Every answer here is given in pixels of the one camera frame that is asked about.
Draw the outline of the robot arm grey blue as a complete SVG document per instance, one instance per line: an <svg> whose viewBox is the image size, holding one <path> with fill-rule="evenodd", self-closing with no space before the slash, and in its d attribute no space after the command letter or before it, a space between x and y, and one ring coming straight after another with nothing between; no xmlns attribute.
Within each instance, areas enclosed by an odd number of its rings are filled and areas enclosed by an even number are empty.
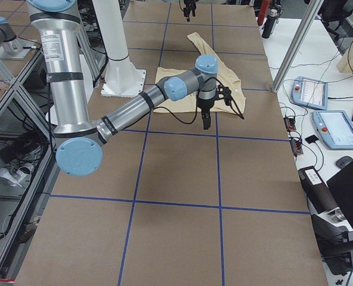
<svg viewBox="0 0 353 286"><path fill-rule="evenodd" d="M83 83L77 35L82 26L76 1L28 1L30 21L39 30L47 65L47 82L57 113L54 137L59 168L71 176L96 171L103 159L102 145L166 100L178 101L198 93L204 128L216 93L218 61L201 55L195 66L174 77L164 77L100 120L92 121Z"/></svg>
<svg viewBox="0 0 353 286"><path fill-rule="evenodd" d="M81 19L77 1L27 1L30 22L41 34L45 61L65 65L66 70L79 62L77 32ZM122 61L128 58L126 38L118 1L93 1L95 15L105 43L107 58ZM0 45L12 47L10 53L22 47L6 18L0 17Z"/></svg>

